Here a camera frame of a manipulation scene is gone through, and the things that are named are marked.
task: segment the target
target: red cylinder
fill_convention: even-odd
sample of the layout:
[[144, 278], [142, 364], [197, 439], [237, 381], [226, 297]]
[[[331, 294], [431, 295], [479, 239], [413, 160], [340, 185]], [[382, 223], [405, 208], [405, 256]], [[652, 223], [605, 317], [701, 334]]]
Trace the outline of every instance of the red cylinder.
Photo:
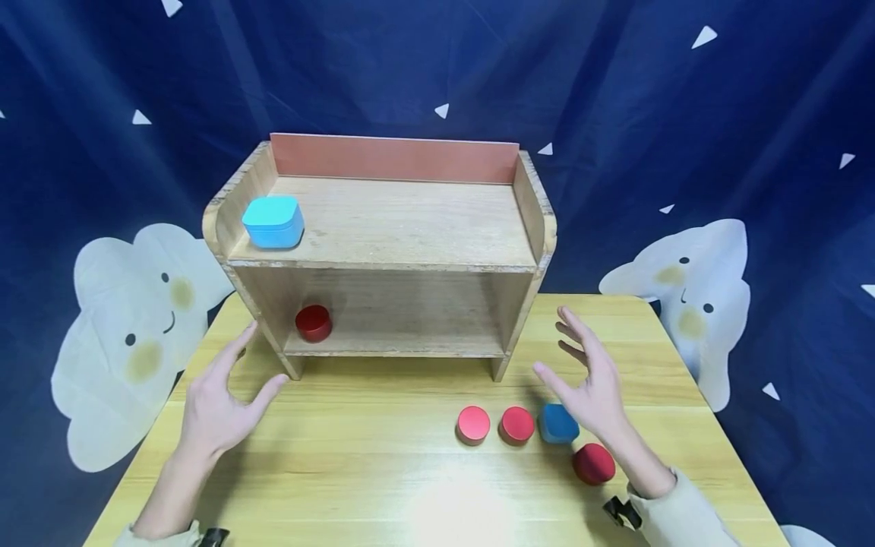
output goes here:
[[512, 406], [501, 416], [499, 433], [510, 445], [524, 445], [535, 433], [535, 419], [521, 406]]
[[617, 473], [611, 453], [602, 445], [590, 443], [574, 454], [571, 464], [574, 474], [586, 484], [596, 487], [605, 484]]
[[489, 415], [479, 406], [466, 406], [458, 414], [456, 435], [466, 445], [479, 445], [488, 433]]
[[316, 343], [331, 334], [331, 314], [321, 305], [308, 305], [297, 313], [295, 327], [301, 338]]

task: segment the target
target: blue container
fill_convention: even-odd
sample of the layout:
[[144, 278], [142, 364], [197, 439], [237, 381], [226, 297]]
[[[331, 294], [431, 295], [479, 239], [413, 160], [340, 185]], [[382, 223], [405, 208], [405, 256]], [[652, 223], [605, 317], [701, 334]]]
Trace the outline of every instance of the blue container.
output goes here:
[[538, 417], [541, 437], [552, 445], [569, 445], [580, 434], [580, 427], [561, 404], [546, 404]]
[[243, 226], [252, 243], [262, 249], [291, 249], [304, 235], [304, 216], [295, 198], [264, 196], [249, 202]]

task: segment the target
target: right hand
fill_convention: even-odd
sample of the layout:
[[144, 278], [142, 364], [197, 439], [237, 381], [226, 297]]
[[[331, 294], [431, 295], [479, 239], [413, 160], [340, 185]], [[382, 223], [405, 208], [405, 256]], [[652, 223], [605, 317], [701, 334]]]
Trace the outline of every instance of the right hand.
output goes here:
[[577, 343], [581, 349], [565, 340], [559, 347], [589, 370], [589, 375], [576, 388], [565, 383], [547, 365], [537, 362], [533, 369], [577, 422], [604, 442], [605, 435], [628, 425], [620, 395], [620, 374], [617, 365], [590, 327], [565, 306], [558, 310], [562, 321], [556, 329]]
[[217, 460], [255, 429], [270, 402], [289, 380], [287, 375], [274, 376], [264, 384], [252, 403], [238, 401], [228, 391], [231, 369], [257, 327], [255, 321], [249, 324], [188, 386], [177, 452]]

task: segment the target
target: navy fabric curtain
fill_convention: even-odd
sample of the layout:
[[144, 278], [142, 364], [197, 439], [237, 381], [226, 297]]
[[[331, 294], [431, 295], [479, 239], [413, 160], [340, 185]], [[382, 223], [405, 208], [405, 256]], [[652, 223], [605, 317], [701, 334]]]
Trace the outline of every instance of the navy fabric curtain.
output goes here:
[[8, 544], [84, 541], [230, 291], [200, 217], [270, 131], [521, 143], [559, 222], [543, 289], [652, 302], [791, 544], [871, 544], [873, 2], [8, 0], [0, 24]]

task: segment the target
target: beige sleeve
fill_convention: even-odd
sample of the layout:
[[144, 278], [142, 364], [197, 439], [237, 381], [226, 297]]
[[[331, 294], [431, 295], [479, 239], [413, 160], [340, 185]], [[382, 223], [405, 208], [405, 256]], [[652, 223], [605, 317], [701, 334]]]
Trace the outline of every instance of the beige sleeve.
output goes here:
[[645, 500], [630, 484], [629, 501], [642, 520], [641, 533], [650, 547], [739, 547], [717, 512], [690, 479], [672, 469], [677, 484], [657, 500]]
[[113, 543], [113, 547], [197, 547], [203, 537], [200, 534], [198, 521], [193, 521], [192, 526], [181, 534], [155, 541], [134, 536], [134, 532], [130, 528], [131, 524], [124, 527], [122, 534]]

